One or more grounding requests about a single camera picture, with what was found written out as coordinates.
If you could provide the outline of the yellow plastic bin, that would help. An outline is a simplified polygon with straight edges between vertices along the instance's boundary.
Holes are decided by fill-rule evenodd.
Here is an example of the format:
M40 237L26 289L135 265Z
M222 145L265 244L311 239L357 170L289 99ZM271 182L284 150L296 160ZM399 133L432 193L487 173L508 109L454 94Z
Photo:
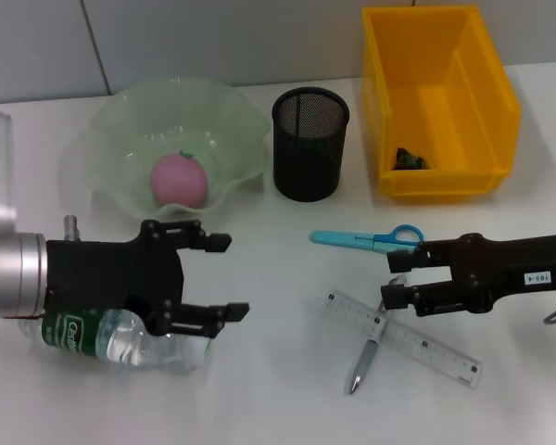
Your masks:
M365 7L362 22L378 191L413 202L495 191L512 173L521 107L479 9ZM430 169L393 171L399 147Z

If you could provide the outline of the silver ballpoint pen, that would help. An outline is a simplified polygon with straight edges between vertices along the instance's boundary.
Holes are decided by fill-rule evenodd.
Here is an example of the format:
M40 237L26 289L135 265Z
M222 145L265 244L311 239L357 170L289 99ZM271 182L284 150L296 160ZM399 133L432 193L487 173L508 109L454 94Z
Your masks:
M384 303L381 302L377 309L377 313L374 320L374 322L377 325L378 334L380 334L382 330L385 328L385 314L386 314L385 306ZM360 385L364 382L367 374L371 369L371 366L373 364L378 349L379 349L378 341L372 337L368 338L367 341L365 342L360 357L352 372L352 376L350 378L349 385L348 385L349 395L353 395L360 387Z

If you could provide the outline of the clear green-label water bottle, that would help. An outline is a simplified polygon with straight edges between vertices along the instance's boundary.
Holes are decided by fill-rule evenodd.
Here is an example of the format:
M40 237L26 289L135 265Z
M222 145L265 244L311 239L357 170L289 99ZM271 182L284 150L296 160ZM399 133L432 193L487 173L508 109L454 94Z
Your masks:
M188 375L206 365L212 340L150 335L130 311L61 311L40 319L21 319L22 334L41 346L97 358L139 371Z

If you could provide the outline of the pink toy peach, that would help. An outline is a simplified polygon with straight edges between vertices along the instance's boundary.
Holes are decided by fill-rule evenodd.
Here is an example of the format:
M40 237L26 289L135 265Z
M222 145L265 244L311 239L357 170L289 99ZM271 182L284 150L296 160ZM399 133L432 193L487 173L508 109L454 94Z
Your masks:
M161 206L197 208L208 196L207 174L195 156L180 151L159 159L151 172L154 199Z

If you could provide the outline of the green wavy glass fruit bowl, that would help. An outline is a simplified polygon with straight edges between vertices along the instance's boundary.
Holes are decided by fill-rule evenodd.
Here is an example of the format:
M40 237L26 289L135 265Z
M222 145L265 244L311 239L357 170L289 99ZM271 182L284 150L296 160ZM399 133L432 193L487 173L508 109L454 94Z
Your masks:
M230 85L201 77L138 83L112 96L82 135L83 179L137 220L215 209L266 166L267 117ZM162 204L150 181L172 154L197 161L208 192L196 206Z

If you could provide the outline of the green plastic wrapper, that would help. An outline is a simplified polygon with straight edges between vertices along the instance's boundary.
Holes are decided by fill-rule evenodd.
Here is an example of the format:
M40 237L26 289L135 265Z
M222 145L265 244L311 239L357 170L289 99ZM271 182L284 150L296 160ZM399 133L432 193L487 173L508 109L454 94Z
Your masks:
M399 147L396 153L393 171L422 171L430 167L423 157L412 154L405 148Z

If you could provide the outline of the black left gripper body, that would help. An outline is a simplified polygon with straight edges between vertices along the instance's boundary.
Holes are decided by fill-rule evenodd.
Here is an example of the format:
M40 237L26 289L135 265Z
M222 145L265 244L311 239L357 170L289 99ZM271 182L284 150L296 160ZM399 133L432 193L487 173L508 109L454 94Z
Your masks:
M47 312L126 310L153 336L178 334L174 313L182 303L185 247L179 222L142 222L128 242L46 242Z

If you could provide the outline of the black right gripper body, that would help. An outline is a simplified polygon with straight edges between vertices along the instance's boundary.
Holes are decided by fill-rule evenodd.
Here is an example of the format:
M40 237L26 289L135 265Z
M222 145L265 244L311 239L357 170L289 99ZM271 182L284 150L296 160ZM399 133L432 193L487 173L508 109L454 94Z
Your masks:
M449 268L465 310L489 312L504 297L556 290L556 235L510 241L463 235L453 243Z

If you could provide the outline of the black mesh pen holder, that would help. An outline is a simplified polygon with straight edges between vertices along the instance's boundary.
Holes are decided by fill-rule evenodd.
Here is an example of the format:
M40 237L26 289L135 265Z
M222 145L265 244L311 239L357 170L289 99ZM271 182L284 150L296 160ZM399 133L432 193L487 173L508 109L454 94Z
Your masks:
M273 182L297 202L331 196L339 184L346 131L347 103L325 88L292 89L272 106Z

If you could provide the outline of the blue scissors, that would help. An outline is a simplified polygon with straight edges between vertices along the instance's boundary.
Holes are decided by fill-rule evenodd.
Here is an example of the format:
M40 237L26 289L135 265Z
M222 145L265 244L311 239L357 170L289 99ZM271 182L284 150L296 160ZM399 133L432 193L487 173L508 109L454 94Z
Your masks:
M414 250L424 241L424 236L416 226L401 224L386 234L315 230L310 234L310 241L315 244L386 254L400 249Z

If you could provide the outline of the clear plastic ruler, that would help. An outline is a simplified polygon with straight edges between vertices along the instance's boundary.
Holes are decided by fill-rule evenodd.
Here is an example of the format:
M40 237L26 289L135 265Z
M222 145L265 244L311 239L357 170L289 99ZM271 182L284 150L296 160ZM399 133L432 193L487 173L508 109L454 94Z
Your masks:
M325 300L323 312L330 319L354 328L366 337L366 341L370 337L374 338L378 341L379 349L389 348L468 388L478 386L482 363L396 321L392 311L386 310L385 328L378 334L374 322L378 307L368 306L339 291L333 291Z

